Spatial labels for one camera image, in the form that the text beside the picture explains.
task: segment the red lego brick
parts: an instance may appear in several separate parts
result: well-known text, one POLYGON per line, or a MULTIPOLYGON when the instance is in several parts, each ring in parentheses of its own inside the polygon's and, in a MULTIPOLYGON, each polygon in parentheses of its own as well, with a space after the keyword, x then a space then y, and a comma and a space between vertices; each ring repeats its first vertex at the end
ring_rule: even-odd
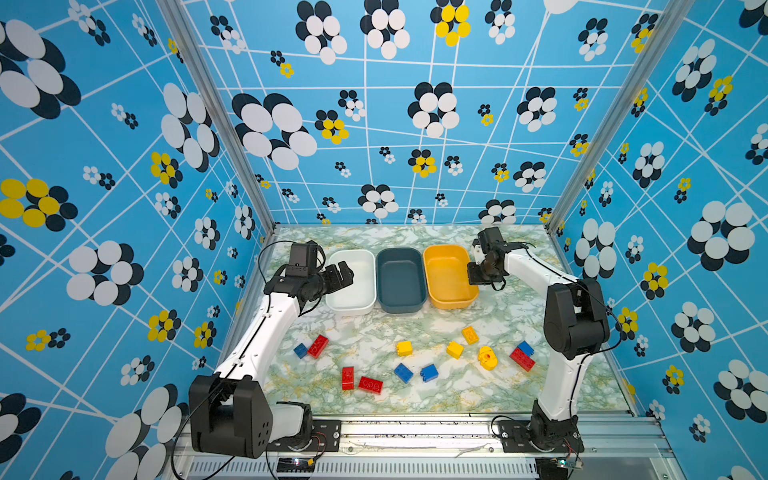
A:
POLYGON ((384 382, 370 379, 367 376, 361 376, 360 384, 357 386, 357 388, 361 390, 365 390, 366 392, 371 392, 371 393, 375 393, 376 395, 379 395, 382 392, 383 385, 384 385, 384 382))
POLYGON ((341 390, 355 389, 355 367, 345 366, 341 369, 341 390))
POLYGON ((509 358, 513 359, 517 362, 519 366, 523 368, 526 372, 530 372, 534 365, 536 365, 536 362, 531 360, 531 357, 525 355, 522 350, 515 349, 514 352, 509 356, 509 358))
POLYGON ((307 355, 310 355, 314 358, 317 358, 320 356, 320 353, 323 353, 323 350, 326 348, 326 345, 328 345, 328 339, 322 335, 318 335, 317 339, 315 340, 315 343, 312 344, 309 350, 307 350, 307 355))

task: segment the blue lego brick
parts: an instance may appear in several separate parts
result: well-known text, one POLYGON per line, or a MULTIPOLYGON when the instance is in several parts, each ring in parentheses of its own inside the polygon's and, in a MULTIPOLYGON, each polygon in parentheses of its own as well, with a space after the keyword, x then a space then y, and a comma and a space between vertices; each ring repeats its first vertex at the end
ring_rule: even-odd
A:
POLYGON ((413 378, 413 372, 411 372, 408 367, 402 363, 397 365, 397 368, 395 369, 395 375, 400 377, 400 379, 405 383, 410 382, 411 378, 413 378))
POLYGON ((426 366, 422 369, 422 378, 425 382, 428 382, 430 380, 434 380, 437 378, 437 368, 435 368, 435 365, 432 364, 430 366, 426 366))
POLYGON ((518 348, 522 350, 522 352, 527 356, 533 356, 533 348, 531 348, 530 345, 528 345, 527 342, 522 342, 520 345, 518 345, 518 348))
POLYGON ((306 356, 307 348, 306 345, 300 343, 293 351, 302 359, 306 356))

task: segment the marble tabletop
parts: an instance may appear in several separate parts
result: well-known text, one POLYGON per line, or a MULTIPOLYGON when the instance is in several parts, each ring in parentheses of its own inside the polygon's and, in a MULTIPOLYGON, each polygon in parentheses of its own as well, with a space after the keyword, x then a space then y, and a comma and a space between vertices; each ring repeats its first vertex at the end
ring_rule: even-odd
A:
MULTIPOLYGON (((315 240, 329 256, 337 250, 366 249, 374 254, 390 247, 413 247, 423 252, 430 245, 456 244, 469 248, 479 225, 419 227, 281 227, 276 240, 315 240)), ((543 227, 501 226, 506 240, 533 243, 532 252, 560 266, 543 227)), ((289 243, 278 243, 267 278, 287 261, 289 243)), ((315 415, 379 413, 530 412, 544 385, 549 363, 542 332, 544 300, 514 276, 495 292, 480 287, 480 297, 462 310, 438 310, 429 300, 421 311, 391 315, 376 306, 364 316, 336 318, 322 301, 317 309, 299 318, 288 330, 270 366, 264 387, 270 403, 309 403, 315 415), (462 329, 472 326, 480 341, 467 345, 462 329), (293 352, 299 343, 309 347, 318 335, 329 344, 318 359, 293 352), (409 340, 411 356, 399 357, 396 343, 409 340), (510 353, 525 340, 535 353, 536 365, 524 371, 510 353), (445 349, 451 341, 465 347, 454 359, 445 349), (482 346, 493 348, 498 366, 486 371, 477 359, 482 346), (405 384, 393 372, 403 363, 414 373, 405 384), (423 382, 421 368, 434 364, 439 377, 423 382), (355 367, 355 389, 342 391, 341 369, 355 367), (357 389, 361 376, 381 380, 381 395, 357 389)), ((582 411, 627 410, 607 361, 598 355, 590 365, 581 397, 582 411)))

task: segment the building block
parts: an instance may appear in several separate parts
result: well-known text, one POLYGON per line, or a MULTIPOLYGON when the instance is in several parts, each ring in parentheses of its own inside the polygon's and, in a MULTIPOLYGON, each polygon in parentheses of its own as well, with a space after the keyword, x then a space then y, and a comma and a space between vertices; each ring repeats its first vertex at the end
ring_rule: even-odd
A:
POLYGON ((525 352, 523 352, 520 347, 516 348, 509 357, 516 361, 526 372, 530 372, 533 366, 536 365, 536 362, 531 360, 531 357, 525 355, 525 352))
POLYGON ((498 365, 496 354, 493 353, 493 349, 489 346, 484 346, 480 349, 478 360, 480 360, 482 368, 486 370, 493 370, 498 365))
POLYGON ((300 359, 302 359, 306 356, 306 345, 300 343, 296 346, 295 349, 293 349, 293 351, 299 356, 300 359))
POLYGON ((462 333, 464 334, 464 339, 467 341, 469 345, 480 341, 480 339, 478 338, 478 334, 475 333, 475 329, 473 329, 470 326, 463 329, 462 333))
POLYGON ((450 342, 446 352, 448 352, 448 354, 453 358, 457 359, 460 356, 462 356, 462 353, 464 352, 464 347, 459 345, 456 342, 450 342))
POLYGON ((317 339, 315 339, 315 343, 313 343, 310 349, 307 350, 307 353, 310 356, 317 358, 320 356, 320 353, 323 353, 326 345, 328 345, 328 339, 322 335, 318 335, 317 339))
POLYGON ((435 368, 435 364, 424 367, 421 371, 421 375, 425 382, 436 379, 437 368, 435 368))
POLYGON ((523 351, 527 356, 533 356, 533 347, 528 345, 528 342, 521 342, 518 348, 523 351))
POLYGON ((410 382, 411 378, 413 378, 413 372, 411 372, 411 370, 409 370, 409 368, 402 363, 397 365, 397 368, 395 369, 395 375, 400 377, 400 379, 405 383, 410 382))
POLYGON ((341 369, 341 390, 355 389, 355 367, 345 366, 341 369))
POLYGON ((397 354, 400 356, 408 356, 413 353, 413 346, 410 342, 400 342, 397 344, 397 354))
POLYGON ((365 390, 366 392, 371 392, 371 393, 375 393, 376 395, 379 395, 382 392, 383 385, 384 385, 384 382, 370 379, 367 376, 361 376, 360 383, 357 385, 357 388, 361 390, 365 390))

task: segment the blue wallpaper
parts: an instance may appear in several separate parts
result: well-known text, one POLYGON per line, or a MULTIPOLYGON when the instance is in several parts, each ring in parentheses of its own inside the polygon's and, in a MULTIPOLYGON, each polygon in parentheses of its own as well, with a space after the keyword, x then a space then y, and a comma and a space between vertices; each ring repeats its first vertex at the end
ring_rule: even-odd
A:
POLYGON ((281 223, 546 223, 666 0, 182 2, 281 223))
POLYGON ((697 2, 557 229, 688 478, 768 478, 768 10, 697 2))
POLYGON ((0 6, 0 478, 154 478, 261 226, 147 0, 0 6))

